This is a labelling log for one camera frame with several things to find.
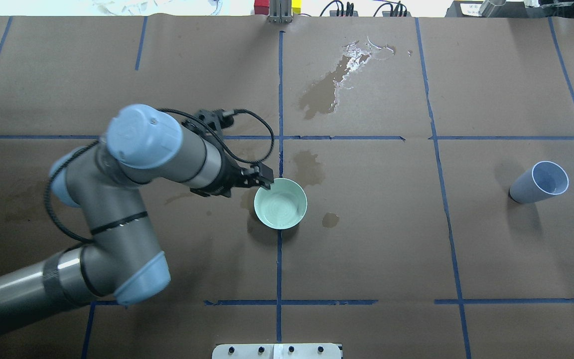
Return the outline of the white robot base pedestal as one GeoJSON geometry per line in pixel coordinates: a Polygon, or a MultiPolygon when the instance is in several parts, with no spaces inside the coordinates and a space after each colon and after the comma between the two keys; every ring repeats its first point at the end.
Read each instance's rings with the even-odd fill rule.
{"type": "Polygon", "coordinates": [[[212,359],[343,359],[335,343],[274,343],[217,345],[212,359]]]}

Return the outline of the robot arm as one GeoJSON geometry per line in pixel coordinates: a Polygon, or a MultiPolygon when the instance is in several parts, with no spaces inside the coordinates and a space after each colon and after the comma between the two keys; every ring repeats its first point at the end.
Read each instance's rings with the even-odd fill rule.
{"type": "Polygon", "coordinates": [[[157,178],[201,197],[274,183],[265,164],[273,128],[248,109],[198,111],[132,104],[93,143],[56,161],[43,192],[46,213],[77,245],[0,276],[0,336],[112,295],[130,306],[161,292],[169,267],[140,189],[157,178]],[[222,131],[246,114],[268,130],[257,160],[238,157],[222,131]]]}

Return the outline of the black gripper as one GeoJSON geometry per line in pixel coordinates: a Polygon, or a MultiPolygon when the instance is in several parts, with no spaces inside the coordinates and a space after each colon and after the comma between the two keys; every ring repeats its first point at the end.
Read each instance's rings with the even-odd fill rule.
{"type": "Polygon", "coordinates": [[[232,188],[262,187],[271,190],[274,171],[267,165],[251,164],[244,168],[216,150],[207,154],[207,169],[215,178],[207,186],[209,197],[231,197],[232,188]]]}

